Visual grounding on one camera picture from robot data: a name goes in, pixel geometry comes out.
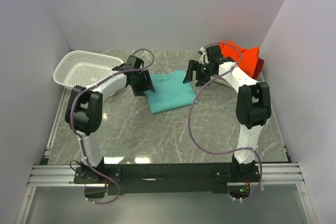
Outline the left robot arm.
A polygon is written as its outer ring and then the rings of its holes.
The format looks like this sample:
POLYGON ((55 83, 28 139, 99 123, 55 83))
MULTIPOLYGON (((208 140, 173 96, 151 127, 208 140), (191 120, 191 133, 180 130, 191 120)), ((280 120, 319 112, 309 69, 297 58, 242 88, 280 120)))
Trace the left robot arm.
POLYGON ((99 183, 106 178, 104 158, 94 137, 102 122, 103 102, 120 89, 130 86, 135 97, 146 91, 155 92, 148 67, 135 55, 128 56, 125 63, 114 67, 109 75, 87 88, 74 86, 65 121, 76 135, 81 162, 78 176, 99 183))

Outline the teal t-shirt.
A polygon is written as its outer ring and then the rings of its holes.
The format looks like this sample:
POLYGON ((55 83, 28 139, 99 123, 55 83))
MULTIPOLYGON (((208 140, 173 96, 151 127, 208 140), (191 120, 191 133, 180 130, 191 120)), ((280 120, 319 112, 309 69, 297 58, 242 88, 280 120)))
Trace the teal t-shirt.
POLYGON ((192 104, 196 94, 190 83, 183 83, 185 76, 185 70, 151 75, 155 92, 146 91, 145 94, 153 114, 192 104))

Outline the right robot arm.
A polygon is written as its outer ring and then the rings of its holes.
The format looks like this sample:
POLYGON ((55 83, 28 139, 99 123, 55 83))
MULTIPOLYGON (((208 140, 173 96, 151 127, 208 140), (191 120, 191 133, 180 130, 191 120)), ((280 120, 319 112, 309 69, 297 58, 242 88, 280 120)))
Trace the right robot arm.
POLYGON ((236 91, 236 117, 240 131, 237 147, 230 151, 233 155, 230 175, 238 182, 260 175, 261 167, 255 163, 258 158, 256 149, 263 126, 271 117, 269 85, 253 79, 239 67, 243 54, 229 43, 209 44, 198 53, 201 58, 188 62, 183 83, 196 80, 195 85, 204 90, 222 78, 236 91))

